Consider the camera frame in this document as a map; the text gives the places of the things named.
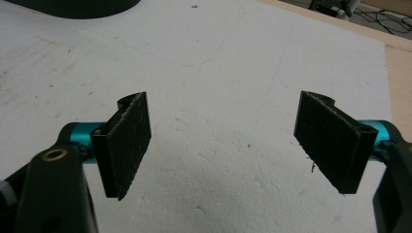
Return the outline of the dark round object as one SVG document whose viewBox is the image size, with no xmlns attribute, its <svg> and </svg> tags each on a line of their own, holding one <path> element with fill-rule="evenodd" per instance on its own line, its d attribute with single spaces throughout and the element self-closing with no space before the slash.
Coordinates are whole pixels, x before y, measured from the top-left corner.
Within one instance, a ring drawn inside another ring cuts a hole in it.
<svg viewBox="0 0 412 233">
<path fill-rule="evenodd" d="M 125 12 L 141 0 L 4 0 L 43 14 L 70 19 L 109 17 Z"/>
</svg>

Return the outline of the white foam board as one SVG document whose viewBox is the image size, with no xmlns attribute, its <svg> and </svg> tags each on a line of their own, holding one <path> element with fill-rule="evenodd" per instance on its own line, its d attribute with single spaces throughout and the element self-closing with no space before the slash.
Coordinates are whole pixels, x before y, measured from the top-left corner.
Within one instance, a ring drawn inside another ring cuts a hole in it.
<svg viewBox="0 0 412 233">
<path fill-rule="evenodd" d="M 152 139 L 125 198 L 85 168 L 100 233 L 376 233 L 384 166 L 340 194 L 293 135 L 305 90 L 390 118 L 384 45 L 258 0 L 140 0 L 92 20 L 0 1 L 0 179 L 63 125 L 148 96 Z"/>
</svg>

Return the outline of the metal stand base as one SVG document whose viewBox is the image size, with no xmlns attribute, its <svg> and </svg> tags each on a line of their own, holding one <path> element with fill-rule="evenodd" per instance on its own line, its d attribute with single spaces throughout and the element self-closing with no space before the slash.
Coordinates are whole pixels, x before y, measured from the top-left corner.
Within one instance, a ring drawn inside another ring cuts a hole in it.
<svg viewBox="0 0 412 233">
<path fill-rule="evenodd" d="M 311 0 L 309 10 L 349 20 L 361 0 Z"/>
</svg>

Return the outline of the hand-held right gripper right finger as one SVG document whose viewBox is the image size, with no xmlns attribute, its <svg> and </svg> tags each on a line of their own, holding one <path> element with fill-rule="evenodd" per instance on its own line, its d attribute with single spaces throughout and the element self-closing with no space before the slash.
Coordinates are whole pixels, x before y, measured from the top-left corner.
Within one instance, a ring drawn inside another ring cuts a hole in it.
<svg viewBox="0 0 412 233">
<path fill-rule="evenodd" d="M 369 159 L 380 154 L 391 140 L 379 120 L 355 120 L 327 96 L 300 93 L 294 137 L 341 194 L 355 194 Z"/>
</svg>

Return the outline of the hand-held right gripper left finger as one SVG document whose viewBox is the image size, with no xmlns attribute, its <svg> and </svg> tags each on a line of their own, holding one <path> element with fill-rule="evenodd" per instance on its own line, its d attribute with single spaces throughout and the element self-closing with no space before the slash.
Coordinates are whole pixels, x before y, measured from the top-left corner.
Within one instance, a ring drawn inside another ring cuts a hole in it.
<svg viewBox="0 0 412 233">
<path fill-rule="evenodd" d="M 75 122 L 69 142 L 85 163 L 96 163 L 105 194 L 121 200 L 132 185 L 152 138 L 147 92 L 122 97 L 106 122 Z"/>
</svg>

